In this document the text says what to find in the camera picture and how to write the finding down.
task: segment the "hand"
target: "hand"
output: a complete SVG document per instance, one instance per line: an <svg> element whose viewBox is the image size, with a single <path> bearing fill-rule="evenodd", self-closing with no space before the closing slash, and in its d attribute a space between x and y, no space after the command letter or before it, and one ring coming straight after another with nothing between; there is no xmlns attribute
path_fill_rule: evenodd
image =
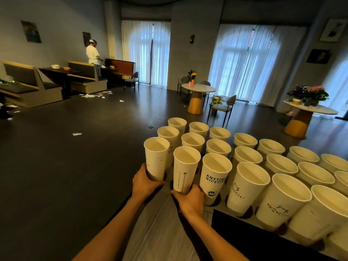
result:
<svg viewBox="0 0 348 261"><path fill-rule="evenodd" d="M179 202L180 210L189 223L197 218L203 218L204 193L196 184L193 184L187 195L181 195L175 190L172 190L172 194Z"/></svg>
<svg viewBox="0 0 348 261"><path fill-rule="evenodd" d="M134 175L132 198L139 203L143 203L144 200L154 192L155 188L163 185L164 181L149 180L146 175L144 163L141 165L140 170Z"/></svg>

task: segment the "white tabletop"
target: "white tabletop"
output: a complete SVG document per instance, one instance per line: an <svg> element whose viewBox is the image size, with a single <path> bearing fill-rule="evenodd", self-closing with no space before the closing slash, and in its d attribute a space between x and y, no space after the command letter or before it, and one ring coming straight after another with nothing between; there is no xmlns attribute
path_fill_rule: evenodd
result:
<svg viewBox="0 0 348 261"><path fill-rule="evenodd" d="M193 88L190 88L188 83L182 84L181 87L188 89L188 90L191 90L191 91L194 91L194 92L215 92L216 91L215 88L212 86L203 85L203 84L199 84L199 83L195 84L193 86Z"/></svg>
<svg viewBox="0 0 348 261"><path fill-rule="evenodd" d="M323 114L338 114L338 112L334 109L331 109L329 107L323 106L323 105L317 105L317 106L305 106L303 105L303 103L301 104L293 104L291 101L284 101L286 104L291 105L293 107L296 107L298 109L302 109L302 110L306 110L309 112L313 112L313 113L323 113Z"/></svg>

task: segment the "sheer curtain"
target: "sheer curtain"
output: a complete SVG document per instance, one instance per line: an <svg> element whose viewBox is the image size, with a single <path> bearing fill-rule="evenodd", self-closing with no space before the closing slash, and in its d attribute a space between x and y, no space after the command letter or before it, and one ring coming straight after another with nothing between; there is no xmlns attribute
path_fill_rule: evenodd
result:
<svg viewBox="0 0 348 261"><path fill-rule="evenodd" d="M219 95L274 106L304 27L220 25L208 81Z"/></svg>
<svg viewBox="0 0 348 261"><path fill-rule="evenodd" d="M333 64L329 74L323 82L323 87L329 94L328 100L320 102L320 105L330 107L338 111L339 117L344 116L346 111L342 111L348 101L348 49L343 51ZM334 118L335 115L315 114Z"/></svg>
<svg viewBox="0 0 348 261"><path fill-rule="evenodd" d="M123 59L135 62L140 82L167 87L170 31L170 22L122 21Z"/></svg>

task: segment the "white shirt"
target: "white shirt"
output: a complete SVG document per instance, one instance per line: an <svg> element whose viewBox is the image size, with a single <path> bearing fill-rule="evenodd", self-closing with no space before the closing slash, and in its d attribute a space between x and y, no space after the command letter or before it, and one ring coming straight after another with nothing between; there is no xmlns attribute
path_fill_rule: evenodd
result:
<svg viewBox="0 0 348 261"><path fill-rule="evenodd" d="M100 65L99 60L97 59L97 56L99 56L99 53L94 46L89 45L86 48L86 55L88 56L89 64Z"/></svg>

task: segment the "round table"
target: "round table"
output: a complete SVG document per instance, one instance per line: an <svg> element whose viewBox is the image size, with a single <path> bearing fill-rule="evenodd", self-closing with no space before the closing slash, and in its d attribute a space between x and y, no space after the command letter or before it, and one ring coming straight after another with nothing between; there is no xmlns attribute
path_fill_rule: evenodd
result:
<svg viewBox="0 0 348 261"><path fill-rule="evenodd" d="M284 129L284 133L289 136L304 139L306 137L306 132L313 113L323 113L323 114L338 114L337 111L323 105L317 106L305 106L301 104L293 104L291 101L285 100L286 104L298 108L298 113L292 118L288 125Z"/></svg>
<svg viewBox="0 0 348 261"><path fill-rule="evenodd" d="M202 95L203 93L215 92L215 88L203 84L195 84L192 88L188 83L184 83L181 87L193 91L190 100L189 109L187 110L191 114L202 114Z"/></svg>

